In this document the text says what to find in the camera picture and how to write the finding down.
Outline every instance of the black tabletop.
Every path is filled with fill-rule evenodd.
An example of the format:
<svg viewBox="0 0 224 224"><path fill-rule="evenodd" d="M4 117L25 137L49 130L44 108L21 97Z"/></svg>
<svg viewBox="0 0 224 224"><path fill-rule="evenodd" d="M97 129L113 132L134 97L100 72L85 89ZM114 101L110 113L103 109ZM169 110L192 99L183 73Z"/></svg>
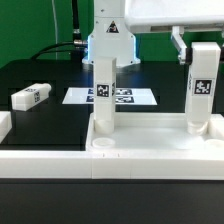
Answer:
<svg viewBox="0 0 224 224"><path fill-rule="evenodd" d="M157 106L117 111L184 112L188 67L151 62L117 75L118 87L151 88ZM34 83L51 84L48 100L13 111L11 94ZM92 87L93 73L70 61L13 61L0 70L0 110L13 128L1 149L85 150L92 105L62 105L69 87ZM213 112L224 112L219 74ZM221 224L222 181L0 179L0 223Z"/></svg>
<svg viewBox="0 0 224 224"><path fill-rule="evenodd" d="M175 62L151 62L141 64L139 69L118 73L118 88L151 88L158 105L119 105L116 111L184 112L187 72L187 67ZM26 112L12 110L11 94L34 83L52 86L49 99ZM62 101L69 87L92 86L93 72L72 61L18 60L3 67L0 110L12 112L13 128L0 148L85 150L93 105L64 105ZM224 111L224 104L218 101L221 100L215 102L215 112Z"/></svg>

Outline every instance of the black cable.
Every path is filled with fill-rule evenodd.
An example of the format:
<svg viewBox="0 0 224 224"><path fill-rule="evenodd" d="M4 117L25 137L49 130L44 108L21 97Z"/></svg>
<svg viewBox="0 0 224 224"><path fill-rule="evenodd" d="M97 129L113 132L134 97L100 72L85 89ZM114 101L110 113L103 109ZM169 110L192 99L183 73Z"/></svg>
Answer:
<svg viewBox="0 0 224 224"><path fill-rule="evenodd" d="M61 43L58 43L58 44L53 44L53 45L50 45L48 47L43 48L39 52L41 52L41 51L48 51L48 50L56 48L56 47L68 46L68 45L74 45L74 43L72 41L67 41L67 42L61 42Z"/></svg>
<svg viewBox="0 0 224 224"><path fill-rule="evenodd" d="M42 50L40 50L38 53L36 53L35 55L33 55L30 59L35 60L36 58L39 57L39 55L41 54L41 52L46 52L46 51L51 50L53 48L62 47L62 46L74 46L74 43L71 42L71 41L68 41L68 42L62 42L62 43L50 45L50 46L45 47Z"/></svg>
<svg viewBox="0 0 224 224"><path fill-rule="evenodd" d="M140 58L140 47L141 47L141 43L142 43L142 34L140 34L139 36L139 43L138 43L138 51L137 51L137 58Z"/></svg>
<svg viewBox="0 0 224 224"><path fill-rule="evenodd" d="M57 53L57 52L76 52L76 51L84 51L85 48L76 48L74 50L55 50L55 51L40 51L39 53L35 54L31 57L31 60L36 60L42 54L49 54L49 53Z"/></svg>
<svg viewBox="0 0 224 224"><path fill-rule="evenodd" d="M73 39L81 40L81 33L79 30L79 12L78 0L72 0L72 14L73 14Z"/></svg>

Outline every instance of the white block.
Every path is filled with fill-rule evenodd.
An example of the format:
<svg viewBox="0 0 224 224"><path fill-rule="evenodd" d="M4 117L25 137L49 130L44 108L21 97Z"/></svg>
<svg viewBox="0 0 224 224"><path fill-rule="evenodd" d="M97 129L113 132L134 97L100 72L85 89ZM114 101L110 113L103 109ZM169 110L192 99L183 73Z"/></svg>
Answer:
<svg viewBox="0 0 224 224"><path fill-rule="evenodd" d="M36 83L32 86L25 88L11 95L12 109L27 111L31 107L47 99L49 97L50 90L51 86L47 83Z"/></svg>
<svg viewBox="0 0 224 224"><path fill-rule="evenodd" d="M193 43L185 113L188 132L202 135L211 117L221 49L216 43Z"/></svg>
<svg viewBox="0 0 224 224"><path fill-rule="evenodd" d="M116 58L99 57L94 64L94 121L98 133L114 131Z"/></svg>
<svg viewBox="0 0 224 224"><path fill-rule="evenodd" d="M0 143L12 128L10 112L0 112Z"/></svg>
<svg viewBox="0 0 224 224"><path fill-rule="evenodd" d="M93 179L130 179L131 160L120 152L94 153L92 161Z"/></svg>
<svg viewBox="0 0 224 224"><path fill-rule="evenodd" d="M0 151L0 178L88 178L92 155L70 151Z"/></svg>

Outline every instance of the green wall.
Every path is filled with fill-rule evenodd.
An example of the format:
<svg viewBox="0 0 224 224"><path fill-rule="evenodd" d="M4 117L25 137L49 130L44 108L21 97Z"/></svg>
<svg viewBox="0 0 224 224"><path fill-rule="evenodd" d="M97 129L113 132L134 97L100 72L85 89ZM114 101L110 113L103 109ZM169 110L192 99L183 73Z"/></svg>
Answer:
<svg viewBox="0 0 224 224"><path fill-rule="evenodd" d="M71 0L55 0L59 41L72 40ZM93 28L93 0L79 0L79 17L83 39ZM51 0L1 0L0 1L0 67L11 60L28 59L40 49L54 44L54 21ZM137 35L141 39L139 55L145 61L176 61L177 52L170 43L170 33ZM218 41L218 32L187 33L188 46L192 41ZM42 58L55 58L47 55ZM60 54L59 59L68 59Z"/></svg>

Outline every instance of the white post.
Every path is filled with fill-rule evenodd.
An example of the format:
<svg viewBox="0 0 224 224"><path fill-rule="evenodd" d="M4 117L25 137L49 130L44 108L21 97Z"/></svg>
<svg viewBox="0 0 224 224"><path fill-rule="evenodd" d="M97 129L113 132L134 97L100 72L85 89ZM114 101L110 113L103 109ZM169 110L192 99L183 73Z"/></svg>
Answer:
<svg viewBox="0 0 224 224"><path fill-rule="evenodd" d="M212 112L221 49L217 43L192 43L192 49L185 113L188 132L202 135Z"/></svg>
<svg viewBox="0 0 224 224"><path fill-rule="evenodd" d="M97 133L114 131L116 58L99 57L94 63L94 127Z"/></svg>

